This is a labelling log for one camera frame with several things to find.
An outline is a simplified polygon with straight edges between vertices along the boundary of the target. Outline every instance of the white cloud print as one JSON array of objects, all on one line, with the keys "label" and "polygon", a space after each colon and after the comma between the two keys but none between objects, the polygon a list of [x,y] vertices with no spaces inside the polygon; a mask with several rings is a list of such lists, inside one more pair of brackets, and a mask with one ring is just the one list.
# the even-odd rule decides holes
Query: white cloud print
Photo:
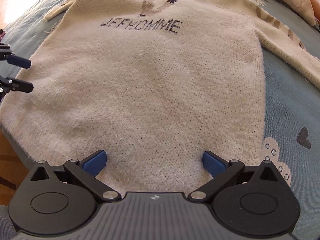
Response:
[{"label": "white cloud print", "polygon": [[270,160],[277,167],[287,184],[291,184],[291,171],[287,164],[279,161],[280,149],[277,141],[272,137],[264,139],[261,147],[261,157],[263,160]]}]

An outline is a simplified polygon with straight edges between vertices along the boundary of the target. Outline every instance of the logo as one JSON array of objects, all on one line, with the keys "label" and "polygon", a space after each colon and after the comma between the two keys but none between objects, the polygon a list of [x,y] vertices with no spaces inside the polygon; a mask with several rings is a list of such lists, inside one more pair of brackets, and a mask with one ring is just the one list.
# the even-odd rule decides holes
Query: logo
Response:
[{"label": "logo", "polygon": [[151,197],[151,199],[153,199],[153,200],[158,200],[160,197],[158,196],[158,195],[153,195],[152,197]]},{"label": "logo", "polygon": [[[179,0],[167,0],[164,4],[160,5],[156,8],[153,0],[143,0],[141,13],[139,14],[139,18],[141,17],[151,17],[154,14],[162,12],[166,8],[171,7],[173,4],[176,4]],[[175,18],[165,19],[165,18],[156,18],[156,19],[148,19],[148,20],[132,20],[132,19],[124,19],[124,18],[112,18],[106,22],[103,22],[100,26],[119,28],[123,30],[136,30],[136,31],[146,31],[146,30],[164,30],[170,33],[177,34],[177,30],[181,28],[182,21],[179,21]]]}]

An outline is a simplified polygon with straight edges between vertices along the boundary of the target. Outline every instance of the sweater sleeve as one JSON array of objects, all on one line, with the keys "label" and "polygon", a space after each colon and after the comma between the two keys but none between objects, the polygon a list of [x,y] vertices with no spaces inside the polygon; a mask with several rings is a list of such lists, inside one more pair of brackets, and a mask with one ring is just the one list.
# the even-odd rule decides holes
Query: sweater sleeve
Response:
[{"label": "sweater sleeve", "polygon": [[252,6],[262,47],[294,67],[320,90],[320,60],[307,52],[293,31],[259,6]]},{"label": "sweater sleeve", "polygon": [[75,0],[65,0],[63,1],[61,4],[58,4],[54,7],[52,7],[44,16],[44,20],[45,21],[50,21],[51,19],[53,19],[54,17],[56,17],[57,15],[63,13],[64,11],[68,10],[69,7],[71,5],[73,5],[73,3],[75,2]]}]

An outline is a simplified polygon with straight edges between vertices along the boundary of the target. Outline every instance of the blue gripper pad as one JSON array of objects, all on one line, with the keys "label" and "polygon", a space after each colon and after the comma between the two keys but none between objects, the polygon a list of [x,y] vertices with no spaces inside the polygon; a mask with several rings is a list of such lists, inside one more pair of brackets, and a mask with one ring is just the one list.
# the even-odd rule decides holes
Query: blue gripper pad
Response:
[{"label": "blue gripper pad", "polygon": [[100,150],[93,154],[94,156],[90,159],[82,160],[82,169],[89,173],[91,176],[97,176],[100,171],[104,169],[107,164],[107,154],[105,151]]},{"label": "blue gripper pad", "polygon": [[16,55],[9,55],[6,57],[6,61],[9,64],[18,66],[18,67],[22,67],[22,68],[30,68],[31,67],[31,61],[23,58],[23,57],[18,57]]},{"label": "blue gripper pad", "polygon": [[202,155],[202,164],[212,177],[215,177],[226,170],[226,166],[222,162],[218,161],[207,152],[204,152]]}]

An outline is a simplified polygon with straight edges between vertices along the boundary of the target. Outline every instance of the fuzzy knit fabric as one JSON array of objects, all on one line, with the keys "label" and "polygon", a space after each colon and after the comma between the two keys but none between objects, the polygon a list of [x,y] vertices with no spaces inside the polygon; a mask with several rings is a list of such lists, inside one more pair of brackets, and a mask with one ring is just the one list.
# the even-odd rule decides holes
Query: fuzzy knit fabric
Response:
[{"label": "fuzzy knit fabric", "polygon": [[0,121],[50,165],[104,149],[98,179],[122,195],[188,194],[212,179],[205,150],[263,159],[261,45],[320,88],[320,61],[250,0],[74,0],[17,76],[34,91],[6,95]]}]

